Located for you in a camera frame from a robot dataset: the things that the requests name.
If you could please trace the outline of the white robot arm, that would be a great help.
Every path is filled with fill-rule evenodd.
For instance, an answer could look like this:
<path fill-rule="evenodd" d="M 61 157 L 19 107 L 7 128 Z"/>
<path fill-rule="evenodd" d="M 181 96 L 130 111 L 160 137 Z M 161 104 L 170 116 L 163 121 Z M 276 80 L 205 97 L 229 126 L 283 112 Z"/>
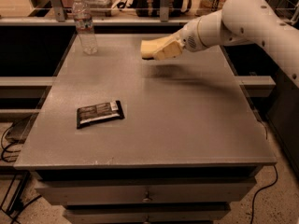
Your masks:
<path fill-rule="evenodd" d="M 299 30 L 282 21 L 265 0 L 226 0 L 222 9 L 186 23 L 174 34 L 142 43 L 144 59 L 176 57 L 246 40 L 258 45 L 299 87 Z"/>

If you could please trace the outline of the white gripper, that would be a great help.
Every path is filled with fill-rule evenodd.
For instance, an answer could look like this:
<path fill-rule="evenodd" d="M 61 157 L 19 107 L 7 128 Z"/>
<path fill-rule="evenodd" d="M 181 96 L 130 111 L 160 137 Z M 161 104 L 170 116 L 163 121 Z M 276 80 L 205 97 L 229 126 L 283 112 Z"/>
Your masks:
<path fill-rule="evenodd" d="M 180 55 L 183 49 L 196 52 L 207 49 L 200 38 L 199 19 L 194 19 L 186 23 L 177 31 L 177 38 L 174 35 L 153 39 L 150 43 L 153 46 L 161 46 L 154 53 L 155 60 L 165 60 Z"/>

